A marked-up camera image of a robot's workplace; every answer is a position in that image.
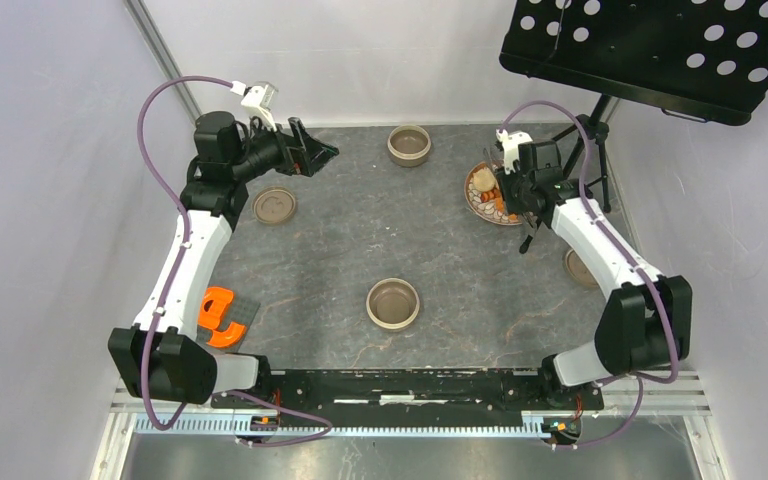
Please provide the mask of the round bread bun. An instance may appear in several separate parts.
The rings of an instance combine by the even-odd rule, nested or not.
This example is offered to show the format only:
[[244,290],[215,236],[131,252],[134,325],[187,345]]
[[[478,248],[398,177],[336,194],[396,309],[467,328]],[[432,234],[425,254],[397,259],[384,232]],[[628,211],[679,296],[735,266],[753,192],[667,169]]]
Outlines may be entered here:
[[497,187],[496,178],[489,168],[481,168],[472,174],[473,188],[481,193],[489,192]]

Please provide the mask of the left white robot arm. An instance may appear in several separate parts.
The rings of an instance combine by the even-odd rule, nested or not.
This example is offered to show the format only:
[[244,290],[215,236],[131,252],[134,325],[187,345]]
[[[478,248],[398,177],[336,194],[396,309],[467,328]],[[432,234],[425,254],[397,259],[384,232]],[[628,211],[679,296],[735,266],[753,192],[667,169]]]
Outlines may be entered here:
[[260,372],[265,358],[201,346],[202,300],[249,198],[248,182],[270,171],[311,177],[339,150],[311,136],[296,117],[287,131],[270,130],[258,120],[244,126],[225,111],[196,120],[194,143],[197,154],[158,281],[132,326],[113,329],[108,350],[135,398],[203,404],[235,389],[248,406],[262,407],[274,394],[273,379]]

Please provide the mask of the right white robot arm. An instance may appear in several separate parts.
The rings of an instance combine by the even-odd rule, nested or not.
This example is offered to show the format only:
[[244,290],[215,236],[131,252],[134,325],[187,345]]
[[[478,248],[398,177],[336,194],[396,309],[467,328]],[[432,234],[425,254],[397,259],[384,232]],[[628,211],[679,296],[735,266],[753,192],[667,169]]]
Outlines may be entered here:
[[508,212],[530,213],[563,239],[596,280],[606,304],[591,341],[552,356],[537,382],[540,400],[562,408],[578,386],[668,366],[668,383],[689,354],[692,287],[644,260],[607,220],[588,187],[564,177],[552,141],[497,134],[493,172]]

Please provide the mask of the orange fried food piece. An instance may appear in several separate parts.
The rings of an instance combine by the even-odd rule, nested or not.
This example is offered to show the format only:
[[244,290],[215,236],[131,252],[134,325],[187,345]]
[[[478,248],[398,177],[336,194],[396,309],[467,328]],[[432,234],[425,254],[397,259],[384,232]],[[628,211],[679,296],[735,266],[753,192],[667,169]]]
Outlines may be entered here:
[[494,218],[502,224],[519,225],[521,220],[516,214],[511,214],[507,211],[505,202],[501,197],[494,199]]

